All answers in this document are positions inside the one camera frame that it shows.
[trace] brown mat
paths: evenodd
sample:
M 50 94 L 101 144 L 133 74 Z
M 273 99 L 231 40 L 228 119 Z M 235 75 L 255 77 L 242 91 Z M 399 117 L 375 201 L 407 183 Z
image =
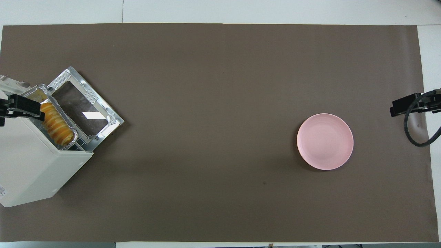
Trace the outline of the brown mat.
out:
M 5 26 L 1 48 L 0 74 L 72 65 L 126 123 L 53 198 L 0 207 L 0 241 L 438 241 L 429 148 L 389 115 L 423 91 L 415 26 Z M 294 143 L 316 113 L 354 135 L 334 171 Z

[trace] bread roll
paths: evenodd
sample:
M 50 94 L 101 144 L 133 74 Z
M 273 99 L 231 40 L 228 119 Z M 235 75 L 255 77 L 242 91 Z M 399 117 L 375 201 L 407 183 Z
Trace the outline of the bread roll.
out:
M 69 128 L 54 105 L 50 102 L 43 103 L 40 110 L 45 113 L 43 127 L 45 127 L 49 137 L 58 145 L 65 146 L 69 144 L 74 138 L 74 132 Z

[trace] pink plate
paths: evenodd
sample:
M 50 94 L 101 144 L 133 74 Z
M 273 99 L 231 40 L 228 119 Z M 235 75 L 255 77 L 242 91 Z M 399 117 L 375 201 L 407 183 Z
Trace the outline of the pink plate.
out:
M 316 114 L 300 126 L 297 147 L 302 158 L 322 170 L 342 166 L 352 154 L 354 137 L 345 121 L 332 114 Z

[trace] white table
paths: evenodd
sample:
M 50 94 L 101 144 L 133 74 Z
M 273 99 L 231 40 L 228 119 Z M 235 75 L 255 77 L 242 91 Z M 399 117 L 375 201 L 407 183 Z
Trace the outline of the white table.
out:
M 1 0 L 0 10 L 0 32 L 3 25 L 74 23 L 418 25 L 424 91 L 441 88 L 441 3 L 436 0 Z M 431 136 L 441 125 L 441 114 L 426 118 Z M 441 236 L 441 139 L 430 146 L 430 155 Z M 117 247 L 243 247 L 275 241 L 125 242 Z M 313 243 L 274 243 L 282 245 Z

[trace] label sticker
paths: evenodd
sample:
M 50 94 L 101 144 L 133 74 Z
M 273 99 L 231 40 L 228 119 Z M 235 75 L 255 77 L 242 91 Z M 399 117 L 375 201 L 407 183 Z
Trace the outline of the label sticker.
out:
M 0 199 L 6 195 L 7 191 L 0 185 Z

